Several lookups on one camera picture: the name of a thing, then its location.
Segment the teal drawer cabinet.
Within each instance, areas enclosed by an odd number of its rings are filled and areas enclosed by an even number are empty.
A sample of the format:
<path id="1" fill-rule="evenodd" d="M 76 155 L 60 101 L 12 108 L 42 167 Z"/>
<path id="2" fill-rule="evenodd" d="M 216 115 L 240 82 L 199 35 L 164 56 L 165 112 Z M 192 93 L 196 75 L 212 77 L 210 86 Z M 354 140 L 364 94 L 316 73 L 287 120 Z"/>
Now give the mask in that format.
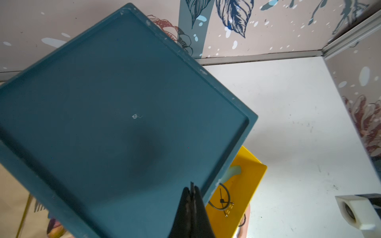
<path id="1" fill-rule="evenodd" d="M 77 238 L 166 238 L 257 119 L 129 3 L 1 86 L 1 164 Z"/>

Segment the teal fruit knife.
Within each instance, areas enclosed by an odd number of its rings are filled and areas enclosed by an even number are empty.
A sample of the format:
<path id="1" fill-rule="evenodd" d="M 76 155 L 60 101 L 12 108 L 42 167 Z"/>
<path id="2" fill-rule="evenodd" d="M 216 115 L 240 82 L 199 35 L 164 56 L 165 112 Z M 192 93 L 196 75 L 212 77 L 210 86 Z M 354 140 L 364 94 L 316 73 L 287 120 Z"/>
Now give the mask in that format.
<path id="1" fill-rule="evenodd" d="M 223 175 L 223 177 L 220 180 L 220 183 L 224 184 L 227 181 L 229 181 L 232 177 L 236 175 L 240 175 L 242 172 L 241 166 L 231 166 L 227 172 Z"/>

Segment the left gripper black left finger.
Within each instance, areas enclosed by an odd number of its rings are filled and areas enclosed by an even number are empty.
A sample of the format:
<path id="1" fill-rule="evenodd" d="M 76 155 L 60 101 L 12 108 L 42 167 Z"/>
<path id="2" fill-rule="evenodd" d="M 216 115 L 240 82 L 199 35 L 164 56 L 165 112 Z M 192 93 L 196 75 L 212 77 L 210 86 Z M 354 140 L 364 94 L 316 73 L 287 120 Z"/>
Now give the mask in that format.
<path id="1" fill-rule="evenodd" d="M 194 237 L 194 183 L 183 189 L 169 238 Z"/>

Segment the yellow bottom drawer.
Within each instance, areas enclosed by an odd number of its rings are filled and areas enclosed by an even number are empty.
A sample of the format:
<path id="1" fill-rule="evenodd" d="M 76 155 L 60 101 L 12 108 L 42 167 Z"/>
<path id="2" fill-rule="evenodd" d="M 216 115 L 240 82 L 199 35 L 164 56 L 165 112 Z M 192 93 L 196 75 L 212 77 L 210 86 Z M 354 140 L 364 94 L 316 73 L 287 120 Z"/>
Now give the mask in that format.
<path id="1" fill-rule="evenodd" d="M 248 205 L 246 212 L 244 214 L 243 219 L 241 220 L 233 238 L 247 238 L 248 228 L 249 228 L 249 220 L 250 220 L 250 212 L 251 206 Z"/>

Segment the yellow drawer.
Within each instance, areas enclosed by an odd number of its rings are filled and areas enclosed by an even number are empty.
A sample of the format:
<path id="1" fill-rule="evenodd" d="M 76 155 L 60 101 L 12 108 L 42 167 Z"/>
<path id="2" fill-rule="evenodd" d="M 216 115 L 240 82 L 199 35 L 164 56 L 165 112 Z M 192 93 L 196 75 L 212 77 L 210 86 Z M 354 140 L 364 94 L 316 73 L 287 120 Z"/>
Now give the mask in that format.
<path id="1" fill-rule="evenodd" d="M 243 219 L 241 220 L 233 238 L 247 238 L 248 228 L 249 228 L 249 220 L 250 220 L 250 212 L 251 206 L 248 205 L 246 212 L 244 214 Z"/>
<path id="2" fill-rule="evenodd" d="M 233 238 L 267 171 L 267 166 L 244 146 L 231 164 L 236 165 L 241 166 L 241 174 L 224 184 L 219 183 L 206 206 L 211 227 L 217 238 Z"/>

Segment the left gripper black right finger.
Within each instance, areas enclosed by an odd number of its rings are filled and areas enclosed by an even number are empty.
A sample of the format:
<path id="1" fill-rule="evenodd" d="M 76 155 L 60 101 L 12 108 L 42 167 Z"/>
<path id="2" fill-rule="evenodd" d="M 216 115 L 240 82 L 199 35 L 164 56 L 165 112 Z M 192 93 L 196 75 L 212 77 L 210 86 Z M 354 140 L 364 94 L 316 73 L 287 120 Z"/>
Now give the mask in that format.
<path id="1" fill-rule="evenodd" d="M 215 238 L 199 188 L 192 188 L 192 237 Z"/>

